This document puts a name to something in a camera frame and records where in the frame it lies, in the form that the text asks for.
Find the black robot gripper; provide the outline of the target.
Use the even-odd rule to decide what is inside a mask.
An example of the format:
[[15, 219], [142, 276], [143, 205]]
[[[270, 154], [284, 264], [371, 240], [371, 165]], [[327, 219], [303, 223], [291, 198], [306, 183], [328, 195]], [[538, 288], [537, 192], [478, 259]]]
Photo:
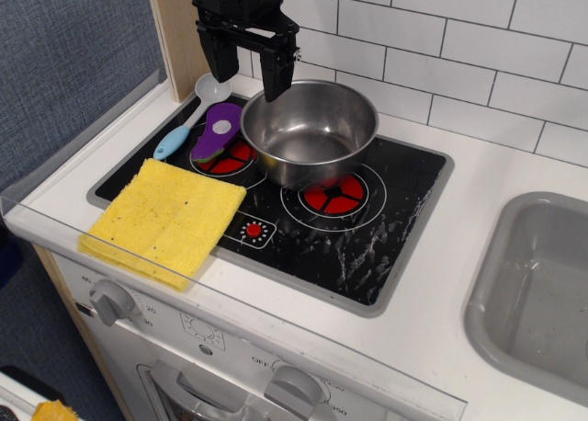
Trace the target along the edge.
[[265, 99], [290, 89], [300, 57], [297, 23], [281, 10], [284, 0], [192, 0], [198, 35], [210, 72], [226, 82], [239, 71], [237, 48], [260, 53]]

